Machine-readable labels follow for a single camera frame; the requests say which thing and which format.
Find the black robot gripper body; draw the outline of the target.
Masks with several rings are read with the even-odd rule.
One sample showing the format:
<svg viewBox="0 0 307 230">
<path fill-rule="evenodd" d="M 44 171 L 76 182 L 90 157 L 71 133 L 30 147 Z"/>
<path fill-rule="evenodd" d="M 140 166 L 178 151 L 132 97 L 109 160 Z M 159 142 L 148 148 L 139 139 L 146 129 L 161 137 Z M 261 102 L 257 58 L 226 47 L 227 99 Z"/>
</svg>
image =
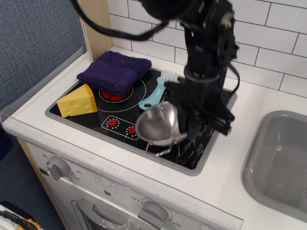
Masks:
<svg viewBox="0 0 307 230">
<path fill-rule="evenodd" d="M 223 90 L 220 80 L 205 84 L 185 79 L 183 84 L 166 82 L 164 86 L 166 101 L 184 108 L 189 118 L 199 118 L 199 133 L 209 126 L 225 136 L 229 134 L 235 117 L 227 103 L 235 92 Z"/>
</svg>

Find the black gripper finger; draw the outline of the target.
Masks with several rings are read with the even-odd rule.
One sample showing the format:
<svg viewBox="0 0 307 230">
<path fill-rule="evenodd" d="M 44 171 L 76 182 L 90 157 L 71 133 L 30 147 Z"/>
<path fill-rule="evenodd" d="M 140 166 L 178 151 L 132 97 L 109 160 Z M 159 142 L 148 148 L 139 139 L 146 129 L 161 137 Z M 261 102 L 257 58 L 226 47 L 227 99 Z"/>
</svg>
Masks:
<svg viewBox="0 0 307 230">
<path fill-rule="evenodd" d="M 194 140 L 200 129 L 200 120 L 198 117 L 191 116 L 189 118 L 189 125 L 188 125 L 188 140 Z"/>
<path fill-rule="evenodd" d="M 181 106 L 177 108 L 177 120 L 180 133 L 186 133 L 188 131 L 189 115 Z"/>
</svg>

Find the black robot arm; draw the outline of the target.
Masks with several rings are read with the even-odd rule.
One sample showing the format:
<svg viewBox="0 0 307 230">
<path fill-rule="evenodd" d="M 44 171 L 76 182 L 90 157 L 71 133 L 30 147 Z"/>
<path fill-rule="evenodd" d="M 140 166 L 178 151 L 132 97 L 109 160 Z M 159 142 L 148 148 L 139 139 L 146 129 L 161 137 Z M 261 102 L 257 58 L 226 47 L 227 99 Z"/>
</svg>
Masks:
<svg viewBox="0 0 307 230">
<path fill-rule="evenodd" d="M 177 107 L 179 130 L 193 140 L 207 126 L 227 135 L 234 116 L 223 102 L 223 86 L 238 46 L 234 11 L 226 0 L 144 0 L 142 5 L 163 22 L 184 27 L 188 52 L 184 84 L 165 83 L 165 100 Z"/>
</svg>

